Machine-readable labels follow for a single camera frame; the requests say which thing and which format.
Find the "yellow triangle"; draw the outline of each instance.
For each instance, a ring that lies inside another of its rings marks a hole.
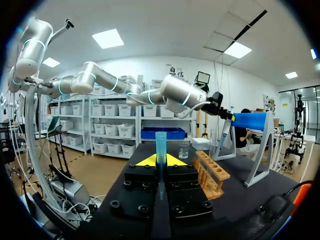
[[[156,166],[156,159],[157,154],[153,154],[150,157],[146,158],[145,160],[142,160],[141,162],[137,163],[136,166],[145,166],[149,165],[151,167]],[[170,154],[166,154],[166,162],[168,166],[178,165],[178,166],[185,166],[187,165],[183,161],[180,161],[179,159],[175,158],[174,156],[171,156]]]

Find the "person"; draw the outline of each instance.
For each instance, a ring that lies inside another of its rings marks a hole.
[[[245,108],[241,111],[241,113],[249,114],[250,110]],[[250,139],[252,134],[251,131],[247,130],[244,127],[236,126],[234,128],[234,133],[235,133],[236,152],[239,155],[250,156],[251,160],[255,161],[260,144],[253,144],[254,143],[253,139]]]

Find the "wooden test tube rack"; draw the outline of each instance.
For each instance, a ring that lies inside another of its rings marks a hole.
[[[224,194],[223,182],[229,179],[230,175],[203,151],[197,151],[196,155],[198,159],[194,158],[192,163],[199,173],[198,181],[206,197],[208,200],[221,197]]]

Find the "ceiling light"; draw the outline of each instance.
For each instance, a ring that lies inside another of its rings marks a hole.
[[[58,65],[60,64],[60,62],[52,59],[51,57],[48,57],[48,58],[47,58],[46,60],[44,60],[42,63],[45,64],[45,65],[47,65],[47,66],[49,66],[49,67],[51,67],[51,68],[54,68],[54,67],[56,67],[56,66],[58,66]]]
[[[298,77],[298,74],[295,71],[293,71],[293,72],[287,73],[285,76],[288,79],[294,79],[294,78]]]
[[[251,51],[252,50],[250,48],[235,41],[227,50],[225,50],[224,53],[240,59]]]
[[[310,52],[311,52],[312,59],[316,59],[317,55],[316,55],[315,50],[314,49],[310,49]]]
[[[122,41],[116,28],[93,34],[92,37],[102,49],[124,45],[124,42]]]

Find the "laptop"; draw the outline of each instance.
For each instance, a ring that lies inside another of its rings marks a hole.
[[[48,127],[47,130],[41,130],[40,131],[40,136],[39,136],[39,132],[35,132],[35,138],[39,139],[39,138],[45,138],[47,137],[47,134],[51,134],[56,130],[56,125],[59,121],[60,116],[54,116],[50,122],[50,125]]]

